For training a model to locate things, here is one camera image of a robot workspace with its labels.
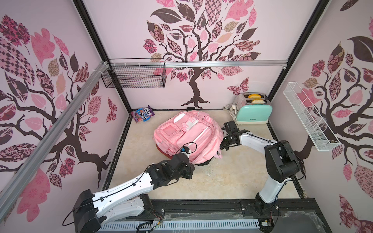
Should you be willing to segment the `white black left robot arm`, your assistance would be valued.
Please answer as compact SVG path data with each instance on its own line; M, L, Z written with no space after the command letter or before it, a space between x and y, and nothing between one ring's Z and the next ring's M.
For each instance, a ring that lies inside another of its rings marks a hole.
M142 174L114 188L83 191L72 209L75 232L95 233L106 223L142 214L152 207L148 192L181 178L190 180L194 170L189 155L181 152L171 160L147 166Z

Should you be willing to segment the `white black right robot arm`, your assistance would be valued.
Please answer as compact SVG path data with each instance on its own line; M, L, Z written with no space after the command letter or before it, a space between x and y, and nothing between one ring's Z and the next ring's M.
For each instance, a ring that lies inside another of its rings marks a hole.
M240 130L234 121L226 122L220 148L229 150L233 146L247 146L265 155L268 178L264 187L257 193L254 209L264 215L275 208L275 202L284 185L301 170L298 157L289 142L272 141L254 135L248 130Z

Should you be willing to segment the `pink backpack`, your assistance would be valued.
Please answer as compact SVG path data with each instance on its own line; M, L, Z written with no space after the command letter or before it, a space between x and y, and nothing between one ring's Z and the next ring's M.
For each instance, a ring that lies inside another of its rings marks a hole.
M182 147L188 147L190 162L196 158L222 158L222 129L206 112L193 110L178 113L155 129L153 139L155 144L173 148L175 154Z

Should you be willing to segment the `black backpack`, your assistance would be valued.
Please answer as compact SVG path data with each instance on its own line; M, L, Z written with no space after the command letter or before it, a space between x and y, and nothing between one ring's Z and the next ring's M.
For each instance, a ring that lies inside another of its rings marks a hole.
M212 157L210 159L196 158L193 161L191 161L190 163L193 164L193 165L195 165L195 166L202 167L202 166L208 165L213 159L214 159L214 157Z

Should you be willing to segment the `red backpack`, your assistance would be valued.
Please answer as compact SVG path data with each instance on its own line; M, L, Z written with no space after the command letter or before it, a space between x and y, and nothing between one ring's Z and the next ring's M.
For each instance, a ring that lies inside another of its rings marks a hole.
M156 144L156 147L160 153L165 155L167 158L172 159L172 157L175 155L175 151L173 148L170 148L168 145L165 144Z

